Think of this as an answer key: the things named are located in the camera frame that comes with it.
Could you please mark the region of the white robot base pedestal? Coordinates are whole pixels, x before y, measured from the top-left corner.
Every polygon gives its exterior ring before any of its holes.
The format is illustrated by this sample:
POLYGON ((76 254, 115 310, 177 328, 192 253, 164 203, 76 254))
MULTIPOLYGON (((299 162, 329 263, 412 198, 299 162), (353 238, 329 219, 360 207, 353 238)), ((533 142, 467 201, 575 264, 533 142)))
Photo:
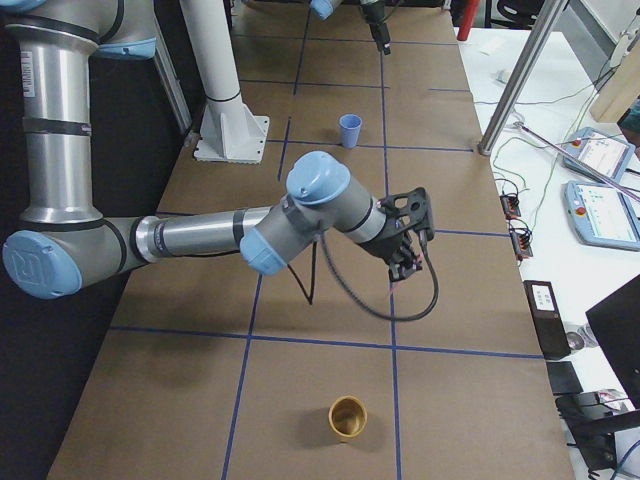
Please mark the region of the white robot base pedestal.
POLYGON ((224 3, 185 0, 180 5, 206 96, 194 156, 258 164, 270 119, 254 115, 243 101, 224 3))

